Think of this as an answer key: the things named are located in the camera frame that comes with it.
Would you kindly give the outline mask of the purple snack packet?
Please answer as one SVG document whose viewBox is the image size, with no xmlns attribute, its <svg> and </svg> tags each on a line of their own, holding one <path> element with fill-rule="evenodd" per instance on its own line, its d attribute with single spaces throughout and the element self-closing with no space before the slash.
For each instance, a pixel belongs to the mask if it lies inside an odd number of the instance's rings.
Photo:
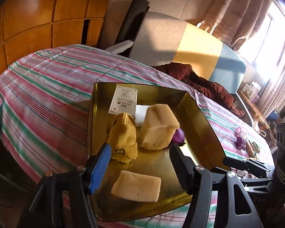
<svg viewBox="0 0 285 228">
<path fill-rule="evenodd" d="M 181 128 L 176 129 L 171 141 L 179 146 L 185 144 L 185 134 Z"/>
<path fill-rule="evenodd" d="M 246 146 L 246 141 L 242 137 L 238 136 L 236 138 L 236 147 L 237 147 L 237 149 L 245 150 L 245 146 Z"/>
</svg>

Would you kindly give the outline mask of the yellow sponge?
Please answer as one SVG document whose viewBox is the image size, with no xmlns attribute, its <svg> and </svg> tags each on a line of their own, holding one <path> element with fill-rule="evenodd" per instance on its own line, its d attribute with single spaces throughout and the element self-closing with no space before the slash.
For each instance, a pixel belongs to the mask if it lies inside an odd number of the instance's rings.
<svg viewBox="0 0 285 228">
<path fill-rule="evenodd" d="M 111 193 L 122 199 L 136 202 L 157 202 L 161 178 L 122 170 Z"/>
</svg>

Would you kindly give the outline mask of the yellow knitted sock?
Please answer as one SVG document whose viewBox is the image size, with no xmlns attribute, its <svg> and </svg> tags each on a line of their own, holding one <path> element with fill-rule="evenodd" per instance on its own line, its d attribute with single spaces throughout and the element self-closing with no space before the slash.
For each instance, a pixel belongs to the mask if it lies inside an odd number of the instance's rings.
<svg viewBox="0 0 285 228">
<path fill-rule="evenodd" d="M 136 125 L 129 113 L 120 113 L 115 117 L 107 143 L 111 146 L 111 158 L 123 163 L 137 158 Z"/>
</svg>

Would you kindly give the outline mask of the yellow sponge wedge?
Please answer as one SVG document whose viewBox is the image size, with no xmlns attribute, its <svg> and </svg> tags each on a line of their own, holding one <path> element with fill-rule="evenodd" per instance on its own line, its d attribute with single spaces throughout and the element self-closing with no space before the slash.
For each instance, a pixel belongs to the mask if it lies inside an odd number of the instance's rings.
<svg viewBox="0 0 285 228">
<path fill-rule="evenodd" d="M 167 104 L 149 106 L 140 130 L 140 146 L 148 150 L 161 150 L 170 144 L 180 124 Z"/>
</svg>

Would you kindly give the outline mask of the white plastic tube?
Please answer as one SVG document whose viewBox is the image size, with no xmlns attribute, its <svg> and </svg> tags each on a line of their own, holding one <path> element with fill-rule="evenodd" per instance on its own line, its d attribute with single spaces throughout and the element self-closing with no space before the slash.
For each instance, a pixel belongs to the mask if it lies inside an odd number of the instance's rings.
<svg viewBox="0 0 285 228">
<path fill-rule="evenodd" d="M 135 125 L 141 127 L 146 116 L 148 105 L 137 105 L 135 111 Z"/>
</svg>

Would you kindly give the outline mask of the white medicine box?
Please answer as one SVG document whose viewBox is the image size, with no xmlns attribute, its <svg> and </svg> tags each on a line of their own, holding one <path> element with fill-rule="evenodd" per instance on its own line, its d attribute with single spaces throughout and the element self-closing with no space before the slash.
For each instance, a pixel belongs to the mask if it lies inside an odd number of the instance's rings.
<svg viewBox="0 0 285 228">
<path fill-rule="evenodd" d="M 137 89 L 117 85 L 108 113 L 114 115 L 118 115 L 120 113 L 128 113 L 133 118 L 135 118 L 137 95 Z"/>
</svg>

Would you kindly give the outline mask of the green small box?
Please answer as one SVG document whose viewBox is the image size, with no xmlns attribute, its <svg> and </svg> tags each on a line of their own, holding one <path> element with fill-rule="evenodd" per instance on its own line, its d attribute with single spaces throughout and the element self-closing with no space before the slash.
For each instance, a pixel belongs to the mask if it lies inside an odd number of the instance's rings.
<svg viewBox="0 0 285 228">
<path fill-rule="evenodd" d="M 256 144 L 256 142 L 251 142 L 251 145 L 252 145 L 255 153 L 260 153 L 260 147 L 258 146 L 258 144 Z"/>
</svg>

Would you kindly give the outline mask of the gold metal tin box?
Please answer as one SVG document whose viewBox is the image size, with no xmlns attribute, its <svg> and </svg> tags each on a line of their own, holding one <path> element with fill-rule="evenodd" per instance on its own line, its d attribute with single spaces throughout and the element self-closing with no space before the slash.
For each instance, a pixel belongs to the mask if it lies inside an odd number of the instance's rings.
<svg viewBox="0 0 285 228">
<path fill-rule="evenodd" d="M 90 105 L 88 154 L 108 142 L 112 153 L 101 186 L 92 194 L 104 222 L 155 216 L 190 203 L 169 157 L 176 129 L 195 165 L 223 167 L 224 150 L 211 125 L 186 91 L 145 84 L 96 83 Z"/>
</svg>

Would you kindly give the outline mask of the wooden side table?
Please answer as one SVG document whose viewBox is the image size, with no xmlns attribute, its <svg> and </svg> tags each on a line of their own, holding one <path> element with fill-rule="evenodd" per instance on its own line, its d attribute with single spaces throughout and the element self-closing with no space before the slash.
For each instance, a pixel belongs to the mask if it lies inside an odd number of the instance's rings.
<svg viewBox="0 0 285 228">
<path fill-rule="evenodd" d="M 252 125 L 254 128 L 256 128 L 256 126 L 258 125 L 258 123 L 255 121 L 257 120 L 258 122 L 260 122 L 266 129 L 269 129 L 270 126 L 268 124 L 268 122 L 266 121 L 266 119 L 263 117 L 263 115 L 261 114 L 261 112 L 259 111 L 258 107 L 256 106 L 256 104 L 254 104 L 252 101 L 249 100 L 249 98 L 244 94 L 243 91 L 239 90 L 237 92 L 237 94 L 240 96 L 240 98 L 244 101 L 244 103 L 247 105 L 247 108 L 251 114 L 252 117 Z"/>
</svg>

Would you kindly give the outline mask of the white boxes on table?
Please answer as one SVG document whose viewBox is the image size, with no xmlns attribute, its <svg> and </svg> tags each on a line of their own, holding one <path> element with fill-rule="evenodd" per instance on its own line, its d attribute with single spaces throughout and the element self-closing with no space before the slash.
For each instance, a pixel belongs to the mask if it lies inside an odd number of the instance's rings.
<svg viewBox="0 0 285 228">
<path fill-rule="evenodd" d="M 248 97 L 250 101 L 254 100 L 254 98 L 256 97 L 256 95 L 258 94 L 260 90 L 261 90 L 261 86 L 255 81 L 251 82 L 250 85 L 246 83 L 245 86 L 242 88 L 242 91 Z"/>
</svg>

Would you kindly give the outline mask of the striped bed sheet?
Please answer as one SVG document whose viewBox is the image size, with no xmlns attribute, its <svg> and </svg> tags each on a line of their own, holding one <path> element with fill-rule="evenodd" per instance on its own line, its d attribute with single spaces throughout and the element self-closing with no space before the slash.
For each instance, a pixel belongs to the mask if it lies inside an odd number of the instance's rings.
<svg viewBox="0 0 285 228">
<path fill-rule="evenodd" d="M 237 128 L 260 147 L 259 160 L 273 164 L 266 141 L 248 124 L 191 86 L 137 61 L 80 44 L 33 52 L 0 73 L 5 148 L 30 179 L 67 172 L 87 160 L 87 123 L 98 82 L 138 83 L 187 91 L 228 157 L 248 154 L 235 146 Z"/>
</svg>

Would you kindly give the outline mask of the dark red jacket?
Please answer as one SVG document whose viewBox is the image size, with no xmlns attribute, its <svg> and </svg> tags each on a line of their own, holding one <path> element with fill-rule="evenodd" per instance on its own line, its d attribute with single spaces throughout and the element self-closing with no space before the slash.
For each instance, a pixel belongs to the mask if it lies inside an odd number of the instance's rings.
<svg viewBox="0 0 285 228">
<path fill-rule="evenodd" d="M 225 89 L 224 86 L 217 82 L 208 81 L 198 76 L 189 64 L 171 62 L 159 66 L 153 66 L 167 75 L 177 79 L 188 86 L 191 86 L 205 97 L 210 98 L 217 104 L 221 105 L 235 116 L 241 118 L 245 115 L 243 110 L 234 107 L 234 97 Z"/>
</svg>

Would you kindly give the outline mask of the black rolled mat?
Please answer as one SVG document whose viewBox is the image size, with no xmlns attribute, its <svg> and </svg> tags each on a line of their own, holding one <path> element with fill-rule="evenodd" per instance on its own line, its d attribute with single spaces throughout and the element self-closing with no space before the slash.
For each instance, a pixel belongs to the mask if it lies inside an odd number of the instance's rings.
<svg viewBox="0 0 285 228">
<path fill-rule="evenodd" d="M 147 0 L 132 0 L 116 37 L 115 44 L 126 40 L 134 41 L 148 9 L 149 2 Z"/>
</svg>

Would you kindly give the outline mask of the pink curtain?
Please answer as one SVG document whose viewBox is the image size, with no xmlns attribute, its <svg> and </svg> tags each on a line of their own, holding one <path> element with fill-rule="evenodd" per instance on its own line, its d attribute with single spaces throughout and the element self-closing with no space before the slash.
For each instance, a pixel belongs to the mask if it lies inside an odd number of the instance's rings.
<svg viewBox="0 0 285 228">
<path fill-rule="evenodd" d="M 272 0 L 215 0 L 198 27 L 234 51 L 260 29 Z"/>
</svg>

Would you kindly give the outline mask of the wooden wardrobe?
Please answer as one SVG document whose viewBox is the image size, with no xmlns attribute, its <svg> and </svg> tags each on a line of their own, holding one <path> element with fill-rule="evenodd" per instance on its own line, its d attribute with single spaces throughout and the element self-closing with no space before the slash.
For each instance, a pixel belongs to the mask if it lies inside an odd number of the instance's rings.
<svg viewBox="0 0 285 228">
<path fill-rule="evenodd" d="M 72 44 L 96 46 L 109 0 L 6 0 L 0 7 L 0 74 L 16 60 Z"/>
</svg>

